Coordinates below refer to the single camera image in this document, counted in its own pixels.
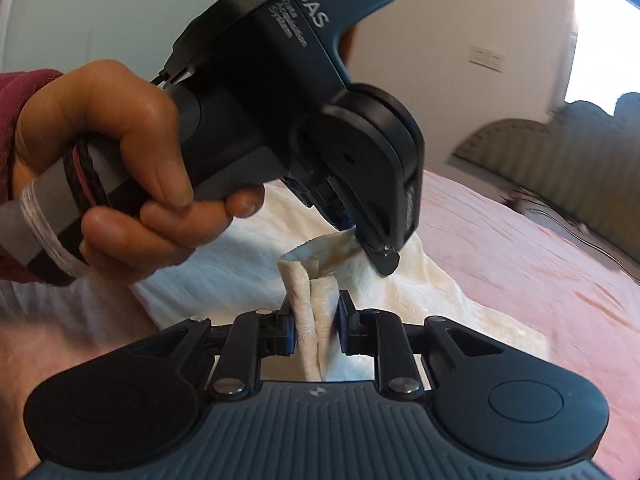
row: window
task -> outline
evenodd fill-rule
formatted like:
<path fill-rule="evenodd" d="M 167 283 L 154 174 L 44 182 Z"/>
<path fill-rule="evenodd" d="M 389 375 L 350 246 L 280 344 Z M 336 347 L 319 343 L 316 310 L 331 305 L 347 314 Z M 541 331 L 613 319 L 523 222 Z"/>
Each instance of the window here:
<path fill-rule="evenodd" d="M 618 98 L 640 92 L 640 0 L 575 0 L 578 37 L 567 102 L 613 115 Z"/>

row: person's left hand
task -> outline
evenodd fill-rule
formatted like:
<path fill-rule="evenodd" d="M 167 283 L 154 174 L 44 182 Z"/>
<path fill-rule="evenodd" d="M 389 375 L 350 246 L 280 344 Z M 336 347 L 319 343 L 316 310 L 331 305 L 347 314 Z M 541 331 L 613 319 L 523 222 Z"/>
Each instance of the person's left hand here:
<path fill-rule="evenodd" d="M 82 254 L 112 282 L 128 285 L 182 263 L 233 217 L 251 216 L 262 206 L 263 186 L 238 190 L 224 202 L 194 202 L 174 102 L 108 60 L 60 76 L 25 104 L 14 137 L 13 197 L 87 132 L 119 140 L 129 173 L 152 197 L 139 219 L 106 207 L 94 207 L 82 218 Z"/>

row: device handle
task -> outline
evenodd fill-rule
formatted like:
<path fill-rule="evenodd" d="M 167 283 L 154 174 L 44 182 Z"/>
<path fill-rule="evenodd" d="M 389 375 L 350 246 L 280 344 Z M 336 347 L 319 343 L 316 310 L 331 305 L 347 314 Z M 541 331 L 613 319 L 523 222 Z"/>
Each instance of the device handle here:
<path fill-rule="evenodd" d="M 197 200 L 286 174 L 281 160 L 231 93 L 207 75 L 166 88 L 178 107 L 182 157 Z M 38 278 L 69 284 L 86 270 L 79 245 L 82 215 L 107 205 L 137 216 L 148 194 L 127 173 L 119 145 L 81 137 L 19 200 L 0 206 L 0 246 Z"/>

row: sleeve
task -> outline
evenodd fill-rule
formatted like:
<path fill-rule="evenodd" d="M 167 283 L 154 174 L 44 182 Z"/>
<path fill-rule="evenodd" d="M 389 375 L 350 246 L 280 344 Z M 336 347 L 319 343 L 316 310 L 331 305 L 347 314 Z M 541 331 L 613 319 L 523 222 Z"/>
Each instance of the sleeve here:
<path fill-rule="evenodd" d="M 60 75 L 60 72 L 49 69 L 0 74 L 0 205 L 10 198 L 9 163 L 18 116 L 33 94 Z M 39 281 L 2 247 L 0 280 L 20 283 Z"/>

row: gray upholstered headboard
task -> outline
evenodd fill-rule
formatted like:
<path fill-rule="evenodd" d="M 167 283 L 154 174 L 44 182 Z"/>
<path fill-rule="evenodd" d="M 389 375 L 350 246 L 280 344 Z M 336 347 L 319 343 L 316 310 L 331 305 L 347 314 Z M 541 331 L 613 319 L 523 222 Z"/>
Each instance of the gray upholstered headboard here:
<path fill-rule="evenodd" d="M 535 192 L 640 262 L 640 94 L 623 95 L 613 117 L 578 101 L 548 124 L 497 121 L 453 155 Z"/>

